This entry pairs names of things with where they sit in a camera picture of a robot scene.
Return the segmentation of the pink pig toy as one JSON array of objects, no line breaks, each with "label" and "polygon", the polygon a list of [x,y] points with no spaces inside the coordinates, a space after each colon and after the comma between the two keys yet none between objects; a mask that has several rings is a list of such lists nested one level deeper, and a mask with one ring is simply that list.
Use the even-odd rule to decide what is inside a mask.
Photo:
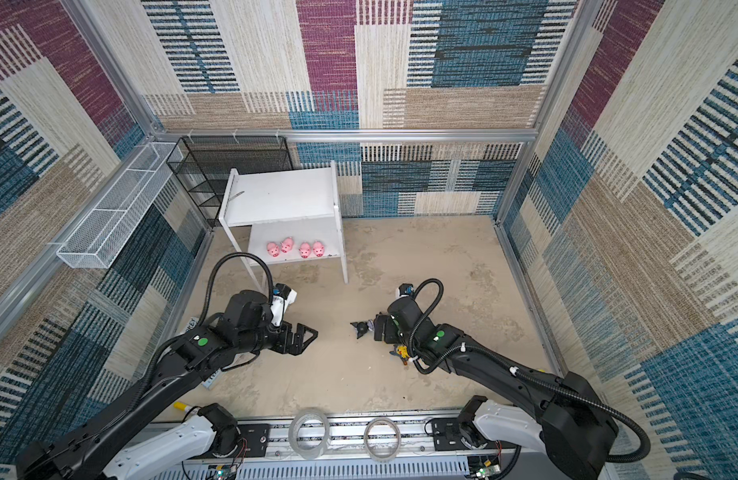
[{"label": "pink pig toy", "polygon": [[300,244],[298,251],[301,258],[308,259],[312,254],[312,247],[308,242],[303,242]]},{"label": "pink pig toy", "polygon": [[312,254],[318,258],[323,257],[326,254],[325,245],[321,241],[315,241],[312,244]]},{"label": "pink pig toy", "polygon": [[280,246],[275,242],[269,242],[266,245],[266,250],[271,257],[278,257],[281,254]]},{"label": "pink pig toy", "polygon": [[289,253],[294,249],[295,242],[292,237],[285,238],[280,244],[280,251],[283,254]]}]

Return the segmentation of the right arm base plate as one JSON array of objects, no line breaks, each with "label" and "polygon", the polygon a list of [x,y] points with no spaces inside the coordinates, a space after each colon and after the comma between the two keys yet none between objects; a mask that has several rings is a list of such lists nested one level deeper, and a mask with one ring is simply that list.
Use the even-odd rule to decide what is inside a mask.
[{"label": "right arm base plate", "polygon": [[477,450],[486,445],[471,421],[458,418],[433,418],[424,427],[436,451]]}]

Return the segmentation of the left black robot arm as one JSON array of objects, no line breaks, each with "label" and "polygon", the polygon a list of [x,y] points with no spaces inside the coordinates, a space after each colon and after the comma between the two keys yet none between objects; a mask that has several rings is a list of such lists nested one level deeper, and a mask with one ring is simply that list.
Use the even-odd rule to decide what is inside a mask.
[{"label": "left black robot arm", "polygon": [[285,321],[297,297],[271,276],[265,288],[243,290],[226,309],[203,310],[196,325],[160,345],[144,376],[77,429],[53,442],[35,442],[16,459],[19,479],[148,479],[197,455],[235,459],[242,432],[223,407],[211,404],[177,427],[133,445],[163,410],[218,371],[238,368],[237,356],[272,350],[298,356],[315,329]]}]

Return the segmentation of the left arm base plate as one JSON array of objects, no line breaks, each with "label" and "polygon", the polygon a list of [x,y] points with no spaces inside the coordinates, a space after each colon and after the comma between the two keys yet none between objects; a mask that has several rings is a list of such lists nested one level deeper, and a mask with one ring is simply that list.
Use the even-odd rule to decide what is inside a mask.
[{"label": "left arm base plate", "polygon": [[218,459],[240,462],[247,457],[260,458],[267,452],[271,425],[240,424],[224,428],[215,437],[209,455]]}]

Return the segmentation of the yellow blue pokemon toy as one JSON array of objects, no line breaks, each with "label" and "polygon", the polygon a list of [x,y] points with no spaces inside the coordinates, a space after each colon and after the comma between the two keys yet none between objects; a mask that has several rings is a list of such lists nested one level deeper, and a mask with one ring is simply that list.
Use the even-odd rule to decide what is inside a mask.
[{"label": "yellow blue pokemon toy", "polygon": [[399,358],[403,365],[407,365],[408,361],[410,359],[410,356],[407,351],[407,347],[405,345],[394,345],[393,349],[390,351],[390,353]]}]

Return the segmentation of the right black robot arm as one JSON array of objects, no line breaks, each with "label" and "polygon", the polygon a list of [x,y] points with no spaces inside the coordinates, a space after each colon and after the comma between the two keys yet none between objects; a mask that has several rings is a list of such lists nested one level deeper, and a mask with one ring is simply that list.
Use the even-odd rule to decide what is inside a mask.
[{"label": "right black robot arm", "polygon": [[482,448],[506,441],[543,453],[570,479],[596,479],[604,465],[643,460],[651,451],[645,430],[604,404],[584,377],[557,376],[522,365],[478,343],[472,336],[430,318],[443,297],[427,308],[417,297],[421,287],[402,284],[387,310],[370,323],[377,341],[406,349],[406,359],[422,375],[441,369],[472,380],[510,402],[507,413],[484,396],[474,396],[458,416],[463,442]]}]

